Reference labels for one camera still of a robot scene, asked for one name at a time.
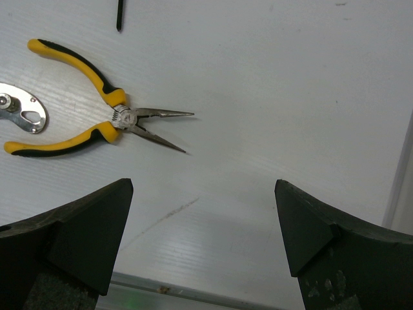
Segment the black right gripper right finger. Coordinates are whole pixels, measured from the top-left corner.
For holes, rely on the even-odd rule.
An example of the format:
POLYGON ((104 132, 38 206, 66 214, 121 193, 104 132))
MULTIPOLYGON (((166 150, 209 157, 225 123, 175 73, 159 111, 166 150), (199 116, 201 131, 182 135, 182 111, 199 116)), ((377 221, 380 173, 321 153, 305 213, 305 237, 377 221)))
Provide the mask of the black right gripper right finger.
POLYGON ((305 309, 412 309, 412 236, 278 180, 277 213, 305 309))

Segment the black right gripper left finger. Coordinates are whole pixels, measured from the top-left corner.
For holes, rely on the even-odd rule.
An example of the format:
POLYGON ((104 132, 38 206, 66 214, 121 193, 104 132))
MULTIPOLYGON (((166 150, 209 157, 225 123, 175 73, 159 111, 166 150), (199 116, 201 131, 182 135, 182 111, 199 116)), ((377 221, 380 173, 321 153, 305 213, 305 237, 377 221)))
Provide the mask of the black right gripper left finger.
POLYGON ((1 309, 95 309, 133 197, 129 178, 1 226, 1 309))

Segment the silver utility knife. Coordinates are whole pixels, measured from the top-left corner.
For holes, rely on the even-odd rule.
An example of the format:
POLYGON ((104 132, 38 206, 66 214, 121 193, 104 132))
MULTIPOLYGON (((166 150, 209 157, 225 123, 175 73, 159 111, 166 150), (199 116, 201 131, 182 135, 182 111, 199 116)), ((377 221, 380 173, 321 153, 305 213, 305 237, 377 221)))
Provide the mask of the silver utility knife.
POLYGON ((33 94, 11 84, 1 83, 1 119, 6 119, 31 134, 42 132, 48 113, 33 94))

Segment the aluminium table frame rail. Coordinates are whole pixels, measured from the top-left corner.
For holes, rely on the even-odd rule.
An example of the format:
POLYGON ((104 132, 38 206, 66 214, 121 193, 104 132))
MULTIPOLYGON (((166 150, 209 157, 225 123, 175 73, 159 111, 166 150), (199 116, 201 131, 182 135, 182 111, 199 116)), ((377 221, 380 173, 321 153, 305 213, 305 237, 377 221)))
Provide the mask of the aluminium table frame rail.
POLYGON ((114 272, 96 309, 271 309, 270 306, 114 272))

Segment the red handled screwdriver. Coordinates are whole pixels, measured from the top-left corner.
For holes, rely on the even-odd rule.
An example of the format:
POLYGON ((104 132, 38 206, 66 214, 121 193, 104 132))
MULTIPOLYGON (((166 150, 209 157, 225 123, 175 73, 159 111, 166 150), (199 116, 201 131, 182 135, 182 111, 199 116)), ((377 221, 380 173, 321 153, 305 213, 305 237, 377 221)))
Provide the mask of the red handled screwdriver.
POLYGON ((123 29, 123 13, 124 13, 125 0, 119 0, 117 2, 117 19, 116 19, 116 29, 118 32, 123 29))

